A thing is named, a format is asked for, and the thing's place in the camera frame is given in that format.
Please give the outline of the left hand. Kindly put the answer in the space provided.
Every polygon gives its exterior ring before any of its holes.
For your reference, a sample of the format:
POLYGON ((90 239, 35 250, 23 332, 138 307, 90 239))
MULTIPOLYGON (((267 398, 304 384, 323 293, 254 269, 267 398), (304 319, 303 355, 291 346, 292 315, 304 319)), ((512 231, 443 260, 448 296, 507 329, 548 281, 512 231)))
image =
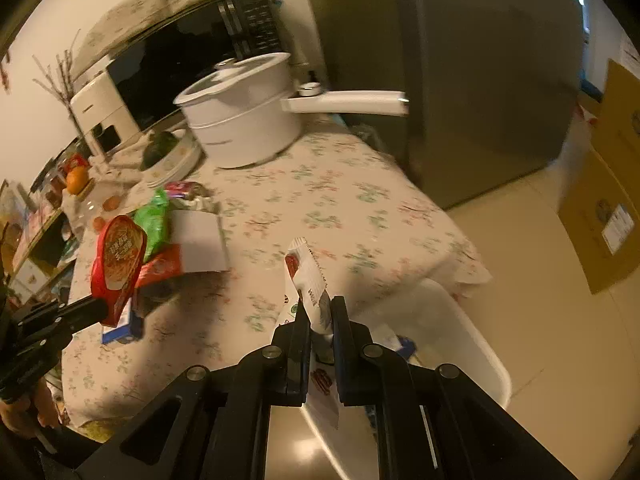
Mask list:
POLYGON ((1 402, 3 425, 20 437, 31 439, 37 427, 58 428, 61 425, 51 391, 44 378, 12 403, 1 402))

